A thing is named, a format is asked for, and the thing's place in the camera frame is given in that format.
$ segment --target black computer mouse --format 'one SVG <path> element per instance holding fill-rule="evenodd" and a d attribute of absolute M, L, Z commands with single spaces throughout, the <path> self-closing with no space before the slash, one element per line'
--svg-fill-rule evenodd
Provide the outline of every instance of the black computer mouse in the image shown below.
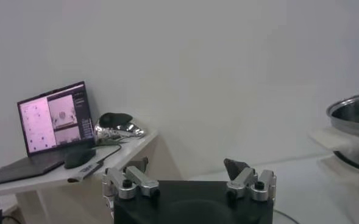
<path fill-rule="evenodd" d="M 65 156 L 64 168 L 72 169 L 87 163 L 94 157 L 96 151 L 93 149 L 71 152 Z"/>

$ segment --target pot handle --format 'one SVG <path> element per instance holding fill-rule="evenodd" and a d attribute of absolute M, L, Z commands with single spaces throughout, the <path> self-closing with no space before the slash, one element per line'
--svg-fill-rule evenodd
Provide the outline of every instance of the pot handle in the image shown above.
<path fill-rule="evenodd" d="M 334 127 L 326 127 L 309 133 L 312 140 L 329 151 L 359 151 L 359 137 L 339 131 Z"/>

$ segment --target laptop screen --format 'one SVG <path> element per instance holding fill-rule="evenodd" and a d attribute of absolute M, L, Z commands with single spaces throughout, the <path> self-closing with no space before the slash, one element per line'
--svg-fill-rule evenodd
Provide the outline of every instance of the laptop screen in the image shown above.
<path fill-rule="evenodd" d="M 18 103 L 28 154 L 92 140 L 84 82 Z"/>

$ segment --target laptop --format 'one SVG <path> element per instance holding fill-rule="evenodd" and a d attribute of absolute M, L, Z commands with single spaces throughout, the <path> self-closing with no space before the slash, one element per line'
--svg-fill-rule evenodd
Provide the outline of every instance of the laptop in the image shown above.
<path fill-rule="evenodd" d="M 65 155 L 91 148 L 93 124 L 84 82 L 17 103 L 27 157 L 0 168 L 0 184 L 48 173 Z"/>

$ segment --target stainless steel pot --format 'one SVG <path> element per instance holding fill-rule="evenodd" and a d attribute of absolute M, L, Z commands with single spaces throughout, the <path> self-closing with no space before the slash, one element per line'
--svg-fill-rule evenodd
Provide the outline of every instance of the stainless steel pot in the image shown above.
<path fill-rule="evenodd" d="M 327 109 L 332 127 L 311 134 L 343 161 L 359 168 L 359 95 L 341 100 Z"/>

